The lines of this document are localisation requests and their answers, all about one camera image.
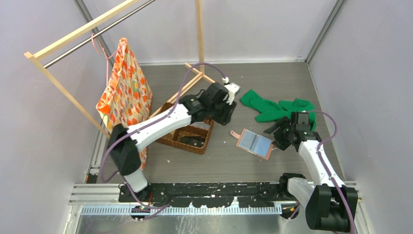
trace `metal rail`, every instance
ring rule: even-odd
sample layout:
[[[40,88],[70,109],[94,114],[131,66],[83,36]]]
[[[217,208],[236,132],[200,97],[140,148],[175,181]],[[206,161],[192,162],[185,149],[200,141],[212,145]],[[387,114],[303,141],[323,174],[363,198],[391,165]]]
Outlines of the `metal rail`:
[[[85,2],[83,0],[73,0],[73,2],[75,2],[79,12],[81,13],[81,15],[83,16],[83,18],[86,22],[90,22],[90,21],[93,20],[93,17],[90,14],[90,12],[89,12],[88,8],[86,7]],[[96,33],[99,32],[99,29],[96,27],[96,28],[92,29],[92,32],[94,34],[96,34]],[[106,42],[105,42],[105,40],[103,39],[102,36],[100,37],[100,42],[102,43],[102,47],[106,51],[106,53],[111,54],[111,52],[109,50],[109,47],[106,44]],[[113,57],[109,60],[109,62],[113,66],[113,62],[114,62]]]
[[[330,12],[330,15],[327,18],[322,30],[320,31],[319,35],[317,36],[316,41],[314,42],[308,57],[305,59],[307,64],[310,64],[311,60],[313,59],[314,55],[316,54],[317,50],[319,49],[322,41],[324,40],[326,34],[330,30],[331,26],[333,25],[334,21],[336,20],[338,14],[340,13],[343,5],[346,3],[347,0],[336,0],[336,4],[334,5],[333,9]]]
[[[357,190],[354,181],[345,181],[347,187],[353,187]],[[107,205],[107,204],[125,204],[118,201],[119,198],[119,184],[75,184],[72,196],[69,200],[69,205]],[[275,203],[290,204],[292,201],[280,201]]]
[[[103,28],[101,31],[99,31],[98,33],[94,34],[93,37],[87,38],[86,40],[82,41],[81,43],[79,43],[78,45],[74,46],[72,49],[66,51],[65,53],[61,54],[60,56],[58,56],[57,58],[55,58],[54,60],[48,62],[46,65],[44,65],[44,68],[49,68],[52,65],[54,65],[55,63],[59,62],[60,60],[62,60],[63,58],[65,58],[66,56],[68,56],[69,54],[73,53],[74,51],[78,50],[80,47],[86,45],[87,43],[89,43],[90,41],[92,41],[92,38],[95,39],[96,37],[102,35],[103,33],[105,33],[106,31],[108,31],[109,29],[115,27],[116,25],[118,25],[120,22],[126,20],[127,18],[131,17],[132,15],[134,15],[136,12],[142,10],[143,8],[149,6],[151,3],[153,3],[156,0],[150,0],[148,2],[146,2],[145,4],[141,5],[140,7],[136,8],[135,10],[129,12],[128,14],[126,14],[124,17],[118,19],[117,21],[113,22],[112,24],[110,24],[109,26]]]

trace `cable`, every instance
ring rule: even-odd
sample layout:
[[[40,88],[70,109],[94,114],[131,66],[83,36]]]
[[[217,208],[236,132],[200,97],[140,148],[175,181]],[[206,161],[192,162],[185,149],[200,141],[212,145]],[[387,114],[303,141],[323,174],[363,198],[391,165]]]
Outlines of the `cable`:
[[[99,171],[100,179],[102,180],[103,183],[109,182],[109,180],[111,180],[111,179],[115,176],[115,174],[118,172],[118,171],[115,171],[114,173],[112,173],[112,175],[111,175],[107,180],[103,177],[103,168],[104,168],[106,159],[107,159],[108,155],[110,154],[110,152],[114,149],[114,147],[115,147],[116,145],[118,145],[121,141],[123,141],[124,139],[132,136],[133,134],[138,133],[138,132],[144,130],[145,128],[148,128],[148,127],[150,127],[150,126],[152,126],[152,125],[154,125],[154,124],[156,124],[156,123],[159,123],[160,121],[162,121],[162,120],[166,119],[168,116],[170,116],[170,114],[173,113],[173,111],[175,110],[176,106],[178,105],[179,98],[181,97],[182,88],[184,87],[185,80],[187,79],[187,77],[188,77],[188,75],[190,74],[190,72],[192,71],[192,69],[195,68],[196,66],[199,66],[199,65],[207,65],[207,66],[213,67],[213,68],[215,68],[219,73],[221,73],[221,75],[225,78],[225,75],[223,74],[223,72],[222,72],[218,67],[216,67],[216,66],[214,66],[214,65],[212,65],[212,64],[210,64],[210,63],[207,63],[207,62],[199,62],[199,63],[196,63],[196,64],[192,65],[192,66],[188,69],[188,71],[185,73],[184,79],[183,79],[183,81],[182,81],[182,83],[181,83],[181,87],[179,88],[178,95],[177,95],[177,97],[176,97],[175,104],[173,105],[173,107],[171,108],[171,110],[170,110],[165,116],[163,116],[163,117],[155,120],[154,122],[148,123],[147,125],[142,126],[142,127],[136,129],[135,131],[133,131],[133,132],[131,132],[131,133],[128,133],[128,134],[122,136],[121,138],[119,138],[117,141],[115,141],[115,142],[107,149],[107,151],[106,151],[106,152],[104,153],[104,155],[103,155],[102,162],[101,162],[101,164],[100,164],[100,171]],[[126,185],[127,185],[128,189],[129,189],[130,193],[132,194],[133,198],[134,198],[141,206],[143,206],[143,207],[145,207],[145,208],[148,208],[148,209],[159,209],[156,213],[154,213],[154,214],[152,214],[152,215],[150,215],[150,216],[148,216],[148,217],[145,217],[145,218],[142,219],[142,220],[148,220],[148,219],[151,219],[151,218],[155,217],[157,214],[159,214],[161,211],[163,211],[166,207],[168,207],[168,206],[170,205],[170,204],[166,204],[166,205],[161,206],[161,207],[151,207],[151,206],[147,206],[147,205],[143,204],[143,203],[136,197],[135,192],[133,191],[132,187],[130,186],[130,184],[129,184],[127,181],[126,181]]]
[[[205,92],[205,89],[201,89],[200,91],[199,91],[199,93],[197,93],[195,96],[199,96],[201,93],[203,93],[203,92]]]
[[[147,206],[147,205],[143,204],[143,203],[138,199],[138,197],[135,195],[135,192],[133,192],[131,185],[130,185],[128,182],[126,182],[125,184],[126,184],[126,186],[128,187],[129,191],[131,192],[132,197],[133,197],[141,206],[143,206],[143,207],[145,207],[145,208],[147,208],[147,209],[161,209],[161,208],[166,208],[166,207],[169,206],[169,204],[166,204],[166,205],[161,206],[161,207]]]
[[[288,218],[288,220],[290,220],[290,222],[291,222],[291,219],[294,217],[294,215],[296,215],[296,213],[297,213],[298,209],[300,208],[300,206],[301,206],[301,203],[298,202],[298,206],[296,207],[296,209],[294,210],[294,212],[293,212],[293,213],[290,215],[290,217]]]
[[[329,114],[325,113],[324,111],[315,110],[315,111],[307,111],[307,112],[309,112],[309,113],[310,113],[310,112],[317,112],[317,113],[323,114],[323,115],[329,117],[329,118],[331,119],[331,121],[333,122],[333,124],[334,124],[334,133],[331,135],[331,137],[329,137],[329,138],[327,138],[327,139],[325,139],[325,140],[322,140],[322,141],[318,144],[318,146],[317,146],[317,154],[319,155],[319,159],[320,159],[321,163],[323,164],[323,167],[325,168],[328,176],[331,178],[331,181],[333,182],[334,186],[336,187],[336,189],[337,189],[337,191],[338,191],[338,194],[339,194],[340,197],[341,197],[341,200],[343,201],[344,207],[346,208],[347,216],[349,217],[349,220],[350,220],[350,233],[353,234],[353,233],[354,233],[354,230],[355,230],[355,224],[354,224],[354,220],[353,220],[353,215],[351,214],[350,207],[349,207],[349,205],[348,205],[348,203],[347,203],[346,198],[344,197],[343,192],[341,191],[340,187],[338,186],[336,179],[334,179],[334,177],[332,177],[332,173],[331,173],[330,169],[327,167],[327,164],[326,164],[326,162],[324,161],[324,159],[323,159],[323,157],[322,157],[322,155],[321,155],[321,152],[320,152],[321,146],[322,146],[324,143],[326,143],[326,142],[328,142],[328,141],[331,141],[331,139],[333,139],[333,138],[337,135],[337,123],[336,123],[336,121],[333,119],[333,117],[331,117]]]
[[[101,165],[100,165],[100,171],[99,171],[100,179],[102,180],[103,183],[109,182],[109,180],[106,180],[106,179],[103,177],[102,171],[103,171],[103,168],[104,168],[104,165],[105,165],[105,162],[106,162],[106,158],[108,157],[108,155],[110,154],[110,152],[114,149],[114,147],[115,147],[116,145],[118,145],[121,141],[123,141],[123,140],[125,140],[126,138],[132,136],[133,134],[135,134],[135,133],[137,133],[137,132],[140,132],[140,131],[144,130],[145,128],[148,128],[148,127],[150,127],[150,126],[152,126],[152,125],[154,125],[154,124],[156,124],[156,123],[159,123],[160,121],[162,121],[162,120],[166,119],[168,116],[170,116],[170,114],[173,113],[173,111],[175,110],[176,106],[178,105],[179,98],[181,97],[182,88],[184,87],[185,80],[187,79],[187,77],[188,77],[189,73],[192,71],[192,69],[195,68],[196,66],[199,66],[199,65],[207,65],[207,66],[213,67],[213,68],[215,68],[219,73],[221,73],[221,75],[225,78],[225,75],[223,74],[223,72],[222,72],[218,67],[216,67],[216,66],[214,66],[214,65],[212,65],[212,64],[210,64],[210,63],[207,63],[207,62],[199,62],[199,63],[196,63],[196,64],[192,65],[192,66],[188,69],[188,71],[185,73],[184,79],[183,79],[183,81],[182,81],[182,83],[181,83],[181,87],[179,88],[178,95],[177,95],[177,97],[176,97],[175,104],[172,106],[171,110],[168,112],[167,115],[165,115],[165,116],[163,116],[163,117],[155,120],[154,122],[148,123],[147,125],[142,126],[142,127],[136,129],[135,131],[133,131],[133,132],[131,132],[131,133],[128,133],[128,134],[122,136],[121,138],[119,138],[117,141],[115,141],[115,142],[107,149],[107,151],[106,151],[105,154],[103,155],[102,162],[101,162]]]

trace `white wall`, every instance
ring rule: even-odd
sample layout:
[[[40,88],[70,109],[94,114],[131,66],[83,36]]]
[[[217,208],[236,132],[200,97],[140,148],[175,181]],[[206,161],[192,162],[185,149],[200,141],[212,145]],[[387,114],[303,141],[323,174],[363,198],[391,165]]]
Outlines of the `white wall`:
[[[2,234],[63,232],[73,184],[83,180],[96,128],[23,53],[35,53],[83,24],[71,0],[2,2]],[[102,55],[86,45],[49,70],[98,119],[94,106],[105,87],[104,67]]]
[[[412,12],[411,0],[347,1],[310,64],[378,234],[412,232]]]
[[[96,18],[122,1],[85,3]],[[334,3],[334,0],[204,0],[205,59],[305,59]],[[195,0],[157,0],[107,35],[112,46],[121,37],[128,38],[140,63],[198,61]]]

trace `metal rod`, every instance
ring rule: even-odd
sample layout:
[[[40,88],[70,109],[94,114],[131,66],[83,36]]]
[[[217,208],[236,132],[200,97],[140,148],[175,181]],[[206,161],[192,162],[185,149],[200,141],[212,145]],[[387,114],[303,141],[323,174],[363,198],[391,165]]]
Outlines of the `metal rod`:
[[[131,17],[133,14],[135,14],[136,12],[142,10],[143,8],[147,7],[148,5],[150,5],[151,3],[153,3],[156,0],[150,0],[148,2],[146,2],[145,4],[141,5],[140,7],[136,8],[135,10],[129,12],[127,15],[125,15],[124,17],[118,19],[117,21],[113,22],[111,25],[103,28],[101,31],[99,31],[98,33],[93,35],[93,39],[95,39],[96,37],[100,36],[101,34],[103,34],[104,32],[108,31],[109,29],[115,27],[116,25],[118,25],[120,22],[126,20],[127,18]],[[73,53],[74,51],[78,50],[80,47],[86,45],[87,43],[89,43],[90,41],[92,41],[92,37],[87,38],[86,40],[82,41],[81,43],[79,43],[78,45],[76,45],[75,47],[73,47],[72,49],[68,50],[67,52],[63,53],[62,55],[60,55],[59,57],[55,58],[54,60],[50,61],[49,63],[47,63],[46,65],[44,65],[44,68],[49,68],[50,66],[52,66],[53,64],[59,62],[60,60],[62,60],[63,58],[65,58],[66,56],[68,56],[69,54]]]
[[[83,18],[85,19],[85,21],[86,21],[86,22],[92,21],[92,20],[93,20],[93,17],[92,17],[92,15],[90,14],[88,8],[86,7],[85,2],[84,2],[83,0],[73,0],[73,1],[75,2],[76,6],[77,6],[77,8],[78,8],[78,10],[79,10],[79,12],[81,13],[81,15],[83,16]],[[96,33],[99,32],[99,29],[96,27],[96,28],[92,29],[92,32],[93,32],[94,34],[96,34]],[[112,53],[111,53],[111,50],[109,49],[108,45],[106,44],[105,39],[103,39],[102,36],[100,36],[99,39],[100,39],[100,42],[102,43],[103,49],[106,51],[106,53],[107,53],[108,55],[111,55],[111,54],[112,54]],[[110,62],[110,64],[111,64],[112,66],[113,66],[113,64],[114,64],[114,61],[115,61],[115,59],[114,59],[113,57],[109,60],[109,62]]]
[[[333,9],[331,10],[323,28],[321,29],[319,35],[317,36],[316,41],[314,42],[313,46],[311,47],[310,53],[308,54],[305,62],[310,64],[311,60],[313,59],[314,55],[316,54],[317,50],[319,49],[322,41],[324,40],[326,34],[330,30],[331,26],[333,25],[334,21],[336,20],[338,14],[340,13],[343,5],[346,3],[347,0],[336,0]]]

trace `green cloth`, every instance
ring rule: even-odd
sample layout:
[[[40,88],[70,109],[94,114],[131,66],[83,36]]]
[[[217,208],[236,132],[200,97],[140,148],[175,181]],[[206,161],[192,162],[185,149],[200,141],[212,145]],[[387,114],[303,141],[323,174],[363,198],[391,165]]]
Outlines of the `green cloth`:
[[[291,112],[312,111],[314,105],[307,100],[295,99],[294,101],[279,101],[279,103],[263,99],[254,90],[248,91],[242,98],[242,104],[261,114],[255,117],[258,123],[278,121],[283,116],[291,118]],[[312,131],[316,128],[316,113],[309,113]]]

